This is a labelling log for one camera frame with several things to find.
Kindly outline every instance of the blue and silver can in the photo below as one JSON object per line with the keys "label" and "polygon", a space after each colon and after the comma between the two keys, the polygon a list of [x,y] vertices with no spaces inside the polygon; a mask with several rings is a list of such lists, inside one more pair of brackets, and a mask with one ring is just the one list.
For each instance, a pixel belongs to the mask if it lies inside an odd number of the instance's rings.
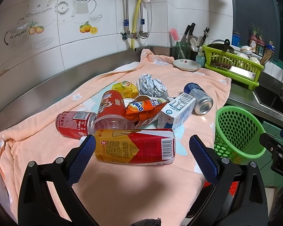
{"label": "blue and silver can", "polygon": [[197,115],[208,113],[213,107],[213,99],[196,83],[188,83],[183,91],[196,98],[194,111]]}

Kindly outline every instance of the milk carton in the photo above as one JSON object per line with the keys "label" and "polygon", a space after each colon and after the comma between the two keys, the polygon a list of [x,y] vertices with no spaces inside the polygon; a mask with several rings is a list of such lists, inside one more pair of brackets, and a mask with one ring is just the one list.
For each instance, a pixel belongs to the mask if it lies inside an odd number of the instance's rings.
{"label": "milk carton", "polygon": [[195,101],[196,99],[191,95],[180,94],[159,112],[157,128],[172,128],[175,130],[192,114]]}

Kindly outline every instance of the yellow hose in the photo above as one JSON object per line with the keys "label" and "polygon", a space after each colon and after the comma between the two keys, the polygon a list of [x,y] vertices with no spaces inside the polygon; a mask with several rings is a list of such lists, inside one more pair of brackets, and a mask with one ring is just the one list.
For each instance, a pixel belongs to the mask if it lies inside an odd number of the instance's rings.
{"label": "yellow hose", "polygon": [[[142,0],[138,0],[137,5],[135,7],[135,12],[134,12],[134,17],[133,17],[132,33],[136,32],[137,17],[138,17],[138,11],[139,11],[139,6],[140,6],[141,2],[142,2]],[[131,39],[131,48],[135,49],[135,39]]]}

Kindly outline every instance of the pink blanket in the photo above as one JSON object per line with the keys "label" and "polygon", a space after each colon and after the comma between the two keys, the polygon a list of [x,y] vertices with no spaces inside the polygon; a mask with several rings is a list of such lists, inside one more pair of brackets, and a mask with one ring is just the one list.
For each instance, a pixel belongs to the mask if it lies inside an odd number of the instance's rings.
{"label": "pink blanket", "polygon": [[[195,82],[214,100],[208,114],[193,114],[185,122],[183,136],[177,142],[187,154],[177,153],[174,163],[163,166],[110,164],[98,161],[93,155],[73,189],[101,226],[125,226],[145,218],[161,218],[163,226],[180,225],[204,182],[203,175],[196,172],[199,169],[189,151],[189,138],[197,134],[206,146],[213,147],[216,111],[228,98],[231,79],[208,69],[194,73],[182,71],[173,67],[173,60],[144,50],[140,63],[132,63],[132,69],[122,71],[123,67],[99,75],[48,109],[0,132],[0,138],[6,141],[0,150],[0,172],[14,215],[17,217],[27,163],[31,160],[37,164],[52,163],[79,146],[79,140],[63,137],[56,130],[56,116],[63,111],[84,108],[93,95],[114,82],[136,82],[141,74],[149,73],[166,85],[171,97],[182,93],[187,83]],[[49,189],[60,215],[69,219],[51,183]]]}

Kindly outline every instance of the green glass jar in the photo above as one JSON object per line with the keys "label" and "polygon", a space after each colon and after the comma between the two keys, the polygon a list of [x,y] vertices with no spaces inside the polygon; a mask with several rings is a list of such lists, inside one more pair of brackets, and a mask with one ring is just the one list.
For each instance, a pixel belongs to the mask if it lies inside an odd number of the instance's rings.
{"label": "green glass jar", "polygon": [[187,42],[176,42],[174,59],[187,59],[189,44]]}

